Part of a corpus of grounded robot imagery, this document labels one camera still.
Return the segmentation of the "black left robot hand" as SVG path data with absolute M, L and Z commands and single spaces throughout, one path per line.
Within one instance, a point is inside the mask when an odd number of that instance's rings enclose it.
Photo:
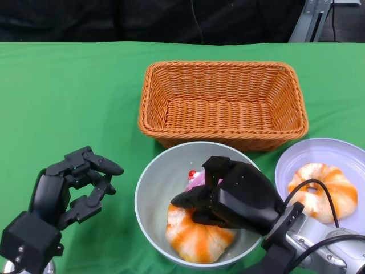
M 90 146 L 64 156 L 39 173 L 29 211 L 59 230 L 82 223 L 102 210 L 105 195 L 114 195 L 113 176 L 123 168 L 95 154 Z

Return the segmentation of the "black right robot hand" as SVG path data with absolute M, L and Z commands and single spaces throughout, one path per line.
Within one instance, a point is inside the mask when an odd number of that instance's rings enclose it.
M 197 224 L 248 229 L 267 235 L 284 212 L 271 181 L 252 164 L 211 156 L 203 165 L 205 183 L 171 203 L 192 212 Z

